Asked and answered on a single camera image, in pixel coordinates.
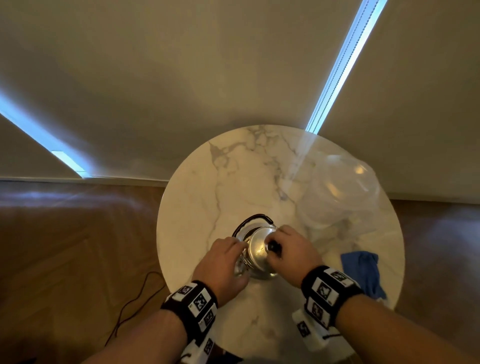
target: transparent plastic container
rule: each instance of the transparent plastic container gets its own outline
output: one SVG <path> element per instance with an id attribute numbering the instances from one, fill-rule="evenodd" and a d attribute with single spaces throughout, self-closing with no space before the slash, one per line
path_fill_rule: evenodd
<path id="1" fill-rule="evenodd" d="M 354 212 L 378 206 L 380 185 L 373 169 L 352 156 L 319 153 L 312 179 L 297 204 L 300 220 L 323 229 Z"/>

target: blue napkin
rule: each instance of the blue napkin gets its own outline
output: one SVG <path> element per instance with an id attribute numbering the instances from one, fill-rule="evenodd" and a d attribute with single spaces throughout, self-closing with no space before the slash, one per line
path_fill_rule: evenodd
<path id="1" fill-rule="evenodd" d="M 378 255 L 370 252 L 352 252 L 340 256 L 343 271 L 360 285 L 367 296 L 377 300 L 387 298 L 380 287 L 380 272 L 378 271 Z"/>

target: hand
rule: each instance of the hand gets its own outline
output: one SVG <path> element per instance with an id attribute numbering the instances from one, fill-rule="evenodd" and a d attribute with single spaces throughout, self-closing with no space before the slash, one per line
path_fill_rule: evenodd
<path id="1" fill-rule="evenodd" d="M 192 280 L 205 283 L 215 293 L 219 308 L 234 299 L 248 284 L 248 273 L 239 277 L 233 275 L 235 263 L 246 247 L 246 242 L 236 238 L 217 239 L 193 271 Z"/>
<path id="2" fill-rule="evenodd" d="M 292 286 L 300 288 L 302 280 L 314 268 L 323 264 L 322 257 L 312 243 L 301 236 L 293 227 L 281 226 L 265 239 L 275 240 L 282 246 L 282 255 L 268 252 L 267 262 Z"/>

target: herringbone parquet floor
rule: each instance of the herringbone parquet floor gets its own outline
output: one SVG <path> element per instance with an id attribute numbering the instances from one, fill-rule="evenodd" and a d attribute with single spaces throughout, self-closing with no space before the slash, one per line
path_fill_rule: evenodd
<path id="1" fill-rule="evenodd" d="M 78 363 L 160 271 L 162 188 L 0 182 L 0 362 Z M 480 206 L 394 201 L 406 244 L 397 311 L 480 357 Z M 164 284 L 152 275 L 132 314 Z M 119 336 L 158 309 L 164 289 Z"/>

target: marble tabletop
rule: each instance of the marble tabletop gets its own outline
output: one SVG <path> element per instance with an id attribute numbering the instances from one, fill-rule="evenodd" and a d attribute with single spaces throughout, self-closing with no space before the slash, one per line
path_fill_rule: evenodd
<path id="1" fill-rule="evenodd" d="M 157 221 L 157 252 L 170 291 L 189 280 L 217 238 L 231 236 L 247 217 L 262 213 L 277 226 L 289 224 L 308 237 L 327 265 L 342 270 L 340 255 L 367 250 L 379 256 L 381 285 L 393 309 L 402 288 L 405 252 L 395 211 L 383 190 L 374 214 L 375 231 L 355 235 L 348 224 L 322 231 L 296 216 L 315 166 L 315 155 L 345 155 L 336 144 L 286 126 L 257 125 L 221 134 L 193 151 L 173 174 Z M 238 297 L 217 313 L 216 343 L 242 358 L 282 363 L 333 363 L 353 353 L 342 338 L 310 353 L 291 314 L 304 304 L 300 290 L 282 278 L 251 279 Z"/>

